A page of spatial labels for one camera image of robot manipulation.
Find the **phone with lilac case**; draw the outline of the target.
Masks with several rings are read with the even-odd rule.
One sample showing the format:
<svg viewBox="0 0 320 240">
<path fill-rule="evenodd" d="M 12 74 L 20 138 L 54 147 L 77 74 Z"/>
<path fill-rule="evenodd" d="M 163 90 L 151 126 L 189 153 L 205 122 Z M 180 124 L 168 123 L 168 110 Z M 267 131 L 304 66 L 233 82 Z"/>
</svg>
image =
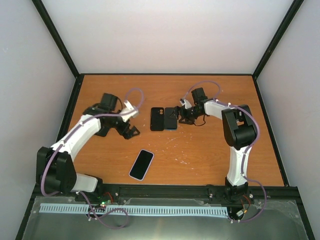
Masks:
<svg viewBox="0 0 320 240">
<path fill-rule="evenodd" d="M 154 156 L 154 153 L 141 149 L 129 171 L 129 176 L 138 181 L 142 181 L 150 168 Z"/>
</svg>

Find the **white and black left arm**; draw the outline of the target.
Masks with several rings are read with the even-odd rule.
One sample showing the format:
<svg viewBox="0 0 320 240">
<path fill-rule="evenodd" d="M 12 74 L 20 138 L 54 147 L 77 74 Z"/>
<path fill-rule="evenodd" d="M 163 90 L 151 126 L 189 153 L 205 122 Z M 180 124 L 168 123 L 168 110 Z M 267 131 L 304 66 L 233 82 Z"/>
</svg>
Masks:
<svg viewBox="0 0 320 240">
<path fill-rule="evenodd" d="M 127 99 L 121 102 L 122 109 L 116 111 L 120 99 L 110 93 L 103 94 L 101 101 L 88 107 L 76 125 L 50 147 L 41 147 L 36 155 L 36 182 L 45 197 L 57 193 L 86 192 L 92 201 L 103 198 L 101 178 L 77 173 L 74 161 L 77 154 L 93 136 L 106 137 L 110 129 L 128 140 L 140 134 L 130 119 L 139 114 L 139 106 Z"/>
</svg>

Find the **teal phone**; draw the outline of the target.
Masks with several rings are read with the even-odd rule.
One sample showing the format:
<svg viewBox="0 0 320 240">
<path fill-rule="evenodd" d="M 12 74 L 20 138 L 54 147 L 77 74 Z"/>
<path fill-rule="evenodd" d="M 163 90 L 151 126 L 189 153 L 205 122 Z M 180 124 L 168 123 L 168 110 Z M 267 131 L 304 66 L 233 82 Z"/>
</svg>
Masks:
<svg viewBox="0 0 320 240">
<path fill-rule="evenodd" d="M 175 131 L 177 127 L 177 119 L 169 119 L 169 107 L 166 107 L 164 109 L 164 129 L 167 131 Z"/>
</svg>

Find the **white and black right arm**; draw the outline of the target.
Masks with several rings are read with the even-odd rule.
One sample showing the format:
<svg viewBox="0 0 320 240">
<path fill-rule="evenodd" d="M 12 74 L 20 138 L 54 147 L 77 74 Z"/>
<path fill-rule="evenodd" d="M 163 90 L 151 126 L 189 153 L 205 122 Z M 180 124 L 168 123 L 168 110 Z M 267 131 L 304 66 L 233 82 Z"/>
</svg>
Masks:
<svg viewBox="0 0 320 240">
<path fill-rule="evenodd" d="M 224 197 L 235 201 L 248 192 L 247 168 L 251 149 L 260 137 L 260 129 L 248 105 L 224 103 L 208 98 L 202 87 L 191 91 L 194 105 L 181 98 L 181 106 L 164 110 L 164 126 L 170 121 L 194 125 L 198 117 L 216 117 L 222 120 L 223 135 L 230 147 L 230 163 L 225 178 Z"/>
</svg>

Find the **black phone case with ring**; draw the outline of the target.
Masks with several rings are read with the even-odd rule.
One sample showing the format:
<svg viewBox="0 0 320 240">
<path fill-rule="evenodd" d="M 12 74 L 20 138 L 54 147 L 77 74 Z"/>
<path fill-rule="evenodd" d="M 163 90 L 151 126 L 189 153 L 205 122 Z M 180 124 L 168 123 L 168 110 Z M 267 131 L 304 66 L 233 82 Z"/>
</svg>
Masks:
<svg viewBox="0 0 320 240">
<path fill-rule="evenodd" d="M 150 130 L 160 132 L 164 130 L 164 108 L 152 107 L 150 110 Z"/>
</svg>

